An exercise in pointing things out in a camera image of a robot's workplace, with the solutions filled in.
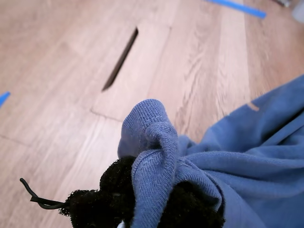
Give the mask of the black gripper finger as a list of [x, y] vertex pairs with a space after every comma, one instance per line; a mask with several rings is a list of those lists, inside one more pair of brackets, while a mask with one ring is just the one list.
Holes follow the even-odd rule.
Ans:
[[75, 190], [59, 209], [70, 217], [74, 228], [116, 228], [131, 226], [135, 196], [131, 171], [135, 157], [116, 160], [100, 178], [99, 190]]
[[164, 228], [222, 228], [224, 223], [197, 185], [184, 181], [174, 186], [163, 211]]

